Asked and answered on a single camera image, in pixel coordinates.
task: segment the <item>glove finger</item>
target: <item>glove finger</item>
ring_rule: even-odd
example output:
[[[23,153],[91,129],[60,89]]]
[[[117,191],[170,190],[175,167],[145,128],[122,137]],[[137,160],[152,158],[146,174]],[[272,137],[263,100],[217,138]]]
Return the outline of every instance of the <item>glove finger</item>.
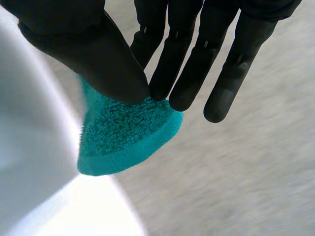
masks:
[[[167,4],[168,0],[134,0],[140,30],[130,48],[143,69],[163,39]]]
[[[170,0],[168,5],[169,36],[150,82],[151,96],[165,99],[184,61],[191,43],[196,17],[203,0]]]
[[[98,27],[80,34],[43,36],[23,23],[19,27],[32,45],[81,75],[102,95],[130,105],[149,95],[143,69],[105,12]]]
[[[231,0],[205,0],[196,45],[170,95],[169,102],[173,109],[185,111],[193,103],[237,11],[237,5],[232,4]]]
[[[231,50],[204,108],[208,121],[218,123],[226,117],[258,50],[276,25],[277,21],[270,22],[241,13]]]

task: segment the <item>black glove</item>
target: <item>black glove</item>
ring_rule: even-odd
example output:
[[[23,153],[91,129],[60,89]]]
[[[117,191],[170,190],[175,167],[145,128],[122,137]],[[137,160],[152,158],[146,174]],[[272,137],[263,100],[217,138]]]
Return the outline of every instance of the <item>black glove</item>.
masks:
[[[156,100],[165,99],[170,93],[191,43],[197,14],[202,9],[197,43],[170,94],[170,105],[177,111],[185,111],[192,104],[220,51],[229,25],[239,8],[242,10],[233,45],[204,108],[205,118],[216,123],[227,115],[261,45],[271,36],[277,22],[290,17],[301,0],[134,2],[141,27],[131,50],[143,68],[162,41],[168,6],[169,37],[150,82],[151,94]]]
[[[105,0],[0,0],[36,48],[80,74],[101,94],[137,104],[149,95],[143,69],[104,11]]]

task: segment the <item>gray floor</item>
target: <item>gray floor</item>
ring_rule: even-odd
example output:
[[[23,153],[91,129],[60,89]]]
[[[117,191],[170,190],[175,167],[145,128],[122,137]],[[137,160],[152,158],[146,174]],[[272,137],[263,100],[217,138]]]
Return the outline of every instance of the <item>gray floor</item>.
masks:
[[[131,43],[138,29],[133,1],[107,0],[105,8]],[[150,235],[315,235],[314,11],[315,2],[303,0],[278,24],[226,120],[211,124],[203,106],[233,41],[234,22],[179,134],[117,175]],[[82,114],[73,74],[48,60]]]

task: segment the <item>white surface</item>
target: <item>white surface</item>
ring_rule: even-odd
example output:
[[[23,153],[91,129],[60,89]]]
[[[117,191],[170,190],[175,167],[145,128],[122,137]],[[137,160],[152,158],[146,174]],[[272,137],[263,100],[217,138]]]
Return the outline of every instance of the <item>white surface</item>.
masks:
[[[79,176],[25,217],[9,236],[144,236],[111,177]]]
[[[144,235],[112,177],[77,175],[80,123],[2,8],[0,73],[0,235]]]

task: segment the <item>teal towel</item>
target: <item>teal towel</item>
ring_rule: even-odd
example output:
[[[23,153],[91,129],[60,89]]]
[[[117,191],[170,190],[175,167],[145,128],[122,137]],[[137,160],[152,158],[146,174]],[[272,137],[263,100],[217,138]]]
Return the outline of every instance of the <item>teal towel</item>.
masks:
[[[88,110],[82,128],[77,167],[90,176],[109,175],[137,165],[171,140],[183,113],[167,100],[145,99],[126,105],[109,99],[83,83]]]

